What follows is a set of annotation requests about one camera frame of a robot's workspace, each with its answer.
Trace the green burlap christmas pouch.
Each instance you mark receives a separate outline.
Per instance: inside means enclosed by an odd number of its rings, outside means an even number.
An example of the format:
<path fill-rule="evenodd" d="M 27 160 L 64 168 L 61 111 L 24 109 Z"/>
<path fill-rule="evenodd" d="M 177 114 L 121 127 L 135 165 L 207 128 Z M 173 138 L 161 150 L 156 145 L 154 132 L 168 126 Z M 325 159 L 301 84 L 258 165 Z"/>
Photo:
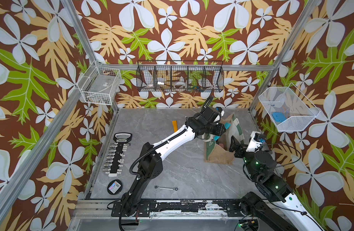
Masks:
<path fill-rule="evenodd" d="M 230 123 L 226 132 L 217 138 L 204 138 L 205 142 L 205 155 L 204 162 L 222 165 L 232 165 L 234 161 L 234 153 L 229 151 L 231 136 L 242 144 L 244 144 L 244 134 L 239 123 L 239 119 L 231 114 L 228 118 L 223 119 L 222 123 Z"/>

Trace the orange art knife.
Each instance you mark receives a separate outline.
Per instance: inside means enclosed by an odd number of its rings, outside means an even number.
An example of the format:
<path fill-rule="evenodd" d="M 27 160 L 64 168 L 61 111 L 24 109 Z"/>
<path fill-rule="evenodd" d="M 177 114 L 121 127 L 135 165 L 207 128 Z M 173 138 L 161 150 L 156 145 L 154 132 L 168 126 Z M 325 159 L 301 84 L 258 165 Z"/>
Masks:
<path fill-rule="evenodd" d="M 172 125 L 173 125 L 173 130 L 174 132 L 177 132 L 179 127 L 178 127 L 178 124 L 177 124 L 177 121 L 176 120 L 173 120 L 172 121 Z"/>

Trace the teal art knife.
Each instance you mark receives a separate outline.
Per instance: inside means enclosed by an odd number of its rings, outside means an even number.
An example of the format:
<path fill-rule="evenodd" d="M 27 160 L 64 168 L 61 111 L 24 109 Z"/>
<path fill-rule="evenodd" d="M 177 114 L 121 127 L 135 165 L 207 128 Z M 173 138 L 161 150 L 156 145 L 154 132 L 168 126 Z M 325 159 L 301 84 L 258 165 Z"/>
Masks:
<path fill-rule="evenodd" d="M 225 123 L 225 125 L 224 125 L 224 127 L 225 127 L 226 130 L 228 130 L 230 126 L 231 126 L 230 123 Z"/>

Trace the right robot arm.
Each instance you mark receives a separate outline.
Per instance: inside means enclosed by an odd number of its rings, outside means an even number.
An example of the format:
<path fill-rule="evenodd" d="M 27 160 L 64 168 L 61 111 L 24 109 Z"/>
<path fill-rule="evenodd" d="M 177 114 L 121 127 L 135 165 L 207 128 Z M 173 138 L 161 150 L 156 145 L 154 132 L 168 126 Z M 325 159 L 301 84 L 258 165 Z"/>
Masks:
<path fill-rule="evenodd" d="M 265 138 L 265 135 L 254 131 L 249 144 L 244 145 L 232 136 L 230 152 L 243 160 L 245 176 L 270 204 L 284 213 L 286 219 L 268 211 L 265 203 L 251 192 L 242 198 L 241 212 L 258 217 L 275 231 L 322 231 L 323 228 L 303 207 L 289 184 L 275 173 L 278 164 L 271 152 L 263 149 Z"/>

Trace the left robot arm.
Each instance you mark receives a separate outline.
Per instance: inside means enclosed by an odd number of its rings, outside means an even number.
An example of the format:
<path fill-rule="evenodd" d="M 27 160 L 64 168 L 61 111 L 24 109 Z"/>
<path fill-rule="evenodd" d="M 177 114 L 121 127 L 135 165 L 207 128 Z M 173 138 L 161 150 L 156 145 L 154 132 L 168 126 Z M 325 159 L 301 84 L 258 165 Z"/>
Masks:
<path fill-rule="evenodd" d="M 208 97 L 200 112 L 186 117 L 185 124 L 167 138 L 154 144 L 147 142 L 143 145 L 140 156 L 129 168 L 135 180 L 121 197 L 120 217 L 129 217 L 136 213 L 143 192 L 150 181 L 161 174 L 163 161 L 169 154 L 204 134 L 220 137 L 225 133 L 226 128 L 220 122 L 224 111 L 221 107 L 211 107 L 212 100 L 213 96 Z"/>

